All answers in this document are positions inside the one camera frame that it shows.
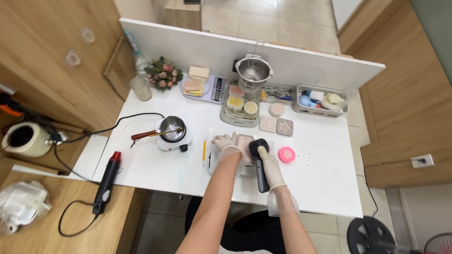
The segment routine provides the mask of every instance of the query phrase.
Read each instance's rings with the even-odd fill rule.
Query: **white table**
[[[235,131],[273,141],[276,150],[289,146],[295,151],[295,161],[280,163],[280,167],[301,211],[363,216],[345,116],[337,119],[311,116],[286,107],[282,118],[292,120],[295,129],[294,135],[287,137],[261,131],[258,127],[229,125],[220,119],[220,105],[187,99],[179,87],[165,92],[153,89],[152,92],[154,96],[147,102],[139,101],[131,92],[118,118],[145,112],[184,116],[193,136],[188,151],[161,151],[156,143],[158,137],[143,138],[130,148],[130,136],[154,130],[160,116],[124,119],[110,135],[94,181],[102,179],[109,158],[114,151],[120,151],[123,170],[117,175],[116,184],[203,196],[210,179],[208,170],[202,168],[203,138],[208,131],[212,131],[212,135]],[[269,115],[269,106],[261,103],[260,114]],[[232,200],[266,205],[267,193],[258,191],[257,179],[237,178]]]

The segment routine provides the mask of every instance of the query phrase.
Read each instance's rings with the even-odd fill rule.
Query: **wall socket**
[[[425,159],[425,163],[418,161],[418,159]],[[421,155],[417,157],[411,158],[411,163],[413,164],[413,168],[425,168],[435,166],[433,163],[433,158],[431,154]]]

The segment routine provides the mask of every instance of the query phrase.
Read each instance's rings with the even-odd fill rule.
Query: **wooden handle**
[[[140,134],[135,134],[135,135],[133,135],[133,136],[130,137],[130,138],[131,138],[132,140],[137,140],[137,139],[144,138],[144,137],[147,137],[147,136],[152,135],[152,134],[156,134],[156,133],[158,133],[158,131],[159,131],[159,130],[157,130],[157,131],[151,131],[151,132],[145,132],[145,133],[140,133]]]

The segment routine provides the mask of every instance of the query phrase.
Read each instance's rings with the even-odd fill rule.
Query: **latex glove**
[[[276,158],[269,155],[263,146],[259,146],[257,152],[264,163],[265,177],[267,177],[270,191],[279,186],[287,186],[283,175],[281,174],[281,170],[279,169],[279,162]]]
[[[236,132],[232,133],[232,137],[227,134],[223,136],[215,136],[215,138],[212,140],[212,144],[216,145],[218,150],[220,151],[218,158],[219,162],[233,153],[241,153],[243,155],[243,151],[235,145],[236,142]]]

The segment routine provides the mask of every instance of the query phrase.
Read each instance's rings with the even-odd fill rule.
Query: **glass jar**
[[[130,88],[132,88],[139,100],[147,101],[152,98],[152,92],[146,80],[142,77],[136,76],[130,81]]]

